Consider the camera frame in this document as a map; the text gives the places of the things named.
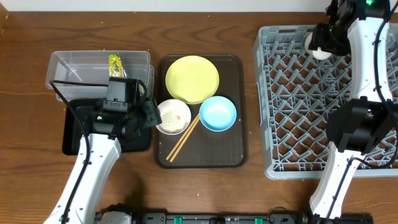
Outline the yellow round plate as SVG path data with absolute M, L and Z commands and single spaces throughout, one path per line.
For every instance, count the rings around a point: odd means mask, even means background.
M 165 75 L 165 86 L 170 95 L 191 105 L 212 97 L 219 84 L 220 75 L 215 65 L 197 55 L 177 59 Z

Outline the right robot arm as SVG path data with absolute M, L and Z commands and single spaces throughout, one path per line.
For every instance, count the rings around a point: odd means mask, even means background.
M 305 41 L 317 59 L 331 54 L 351 56 L 349 100 L 329 115 L 326 137 L 329 156 L 320 183 L 310 197 L 300 223 L 372 223 L 366 215 L 341 215 L 348 187 L 360 164 L 392 129 L 397 128 L 397 105 L 389 89 L 386 44 L 389 21 L 396 10 L 389 1 L 332 0 Z

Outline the clear plastic bin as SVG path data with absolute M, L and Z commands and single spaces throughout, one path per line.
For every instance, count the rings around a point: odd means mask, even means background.
M 128 78 L 140 79 L 147 88 L 147 97 L 152 98 L 154 89 L 154 67 L 150 64 L 150 53 L 133 50 L 72 50 L 56 51 L 49 61 L 46 87 L 52 89 L 50 80 L 78 83 L 97 83 L 98 86 L 56 84 L 68 100 L 79 98 L 105 98 L 108 89 L 109 55 L 118 54 Z

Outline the white bowl with rice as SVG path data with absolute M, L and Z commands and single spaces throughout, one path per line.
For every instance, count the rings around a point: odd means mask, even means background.
M 191 122 L 190 108 L 182 101 L 169 99 L 158 105 L 161 123 L 156 128 L 167 135 L 177 135 L 187 129 Z

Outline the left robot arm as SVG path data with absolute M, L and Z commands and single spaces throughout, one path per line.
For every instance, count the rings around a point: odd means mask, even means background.
M 145 151 L 160 124 L 155 100 L 75 99 L 65 102 L 63 150 L 77 158 L 46 223 L 94 223 L 96 208 L 115 162 L 123 152 Z

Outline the dark brown serving tray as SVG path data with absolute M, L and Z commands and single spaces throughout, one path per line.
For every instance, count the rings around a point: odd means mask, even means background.
M 185 141 L 173 162 L 166 159 L 181 134 L 167 135 L 154 129 L 154 159 L 166 169 L 210 169 L 239 167 L 248 154 L 246 112 L 244 97 L 244 72 L 242 61 L 232 54 L 204 55 L 217 68 L 220 85 L 216 96 L 230 99 L 237 118 L 231 128 L 213 132 L 199 122 Z

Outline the black plastic bin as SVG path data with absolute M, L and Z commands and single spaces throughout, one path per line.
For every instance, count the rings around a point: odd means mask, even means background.
M 103 98 L 86 98 L 71 100 L 70 104 L 75 110 L 81 121 L 89 115 L 91 111 L 96 111 L 100 108 Z M 75 121 L 69 109 L 65 115 L 65 126 L 63 132 L 62 152 L 65 155 L 77 155 L 80 147 L 80 139 L 82 137 L 81 129 Z M 141 152 L 146 151 L 150 147 L 152 140 L 151 128 L 142 129 L 128 140 L 120 140 L 121 152 Z

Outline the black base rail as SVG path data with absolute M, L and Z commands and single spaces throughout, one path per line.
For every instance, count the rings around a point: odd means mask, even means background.
M 163 209 L 136 210 L 125 204 L 110 205 L 94 215 L 94 223 L 130 224 L 373 224 L 369 214 L 343 215 L 336 219 L 315 217 L 309 213 L 275 207 L 269 213 L 169 213 Z

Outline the grey plastic dishwasher rack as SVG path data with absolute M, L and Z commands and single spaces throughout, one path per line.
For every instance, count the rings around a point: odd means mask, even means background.
M 305 51 L 311 25 L 264 26 L 252 52 L 264 174 L 318 179 L 328 159 L 326 123 L 349 100 L 351 57 L 317 60 Z

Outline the green yellow snack wrapper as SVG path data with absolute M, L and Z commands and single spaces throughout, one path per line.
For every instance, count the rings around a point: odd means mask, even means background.
M 126 78 L 126 73 L 123 68 L 122 61 L 118 54 L 110 54 L 109 61 L 109 75 L 111 77 Z

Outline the light blue bowl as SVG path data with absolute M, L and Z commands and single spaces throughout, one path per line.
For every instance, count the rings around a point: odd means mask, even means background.
M 199 109 L 202 125 L 213 132 L 223 132 L 232 127 L 237 118 L 234 103 L 223 96 L 212 96 Z

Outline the white plastic cup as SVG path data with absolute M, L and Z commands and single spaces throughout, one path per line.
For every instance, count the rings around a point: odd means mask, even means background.
M 326 44 L 327 40 L 323 36 L 311 32 L 305 40 L 305 51 L 317 60 L 325 60 L 331 56 L 330 52 L 322 49 Z

